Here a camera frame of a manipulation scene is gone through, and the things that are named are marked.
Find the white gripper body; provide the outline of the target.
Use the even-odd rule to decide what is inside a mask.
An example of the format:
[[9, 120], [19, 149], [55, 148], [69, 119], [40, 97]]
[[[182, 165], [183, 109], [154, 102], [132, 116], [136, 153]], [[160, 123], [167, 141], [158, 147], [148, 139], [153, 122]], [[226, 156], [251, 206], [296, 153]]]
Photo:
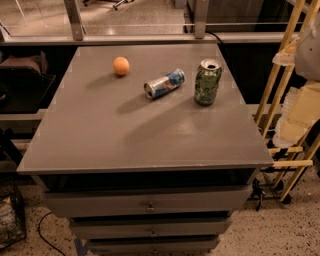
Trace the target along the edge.
[[302, 126], [312, 126], [320, 119], [320, 82], [308, 81], [298, 90], [288, 119]]

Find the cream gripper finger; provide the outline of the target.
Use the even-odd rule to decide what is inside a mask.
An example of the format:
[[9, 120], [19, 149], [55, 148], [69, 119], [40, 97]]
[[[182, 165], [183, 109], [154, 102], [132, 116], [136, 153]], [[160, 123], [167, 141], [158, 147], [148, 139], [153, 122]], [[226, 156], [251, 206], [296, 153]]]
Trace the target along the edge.
[[295, 124], [288, 119], [289, 111], [293, 107], [298, 90], [299, 89], [291, 88], [285, 97], [281, 109], [281, 117], [277, 121], [275, 135], [273, 136], [273, 144], [276, 147], [289, 148], [293, 146], [302, 138], [310, 127]]
[[299, 37], [295, 38], [292, 42], [290, 42], [287, 46], [280, 50], [273, 57], [272, 62], [280, 66], [293, 65], [299, 40]]

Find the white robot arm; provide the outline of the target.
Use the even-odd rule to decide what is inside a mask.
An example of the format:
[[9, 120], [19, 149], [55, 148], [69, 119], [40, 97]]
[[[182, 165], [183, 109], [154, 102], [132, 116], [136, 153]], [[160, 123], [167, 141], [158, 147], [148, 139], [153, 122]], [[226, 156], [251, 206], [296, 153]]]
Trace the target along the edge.
[[300, 89], [291, 87], [285, 96], [273, 144], [289, 148], [320, 119], [320, 14], [273, 58], [274, 64], [295, 65], [295, 72], [307, 80]]

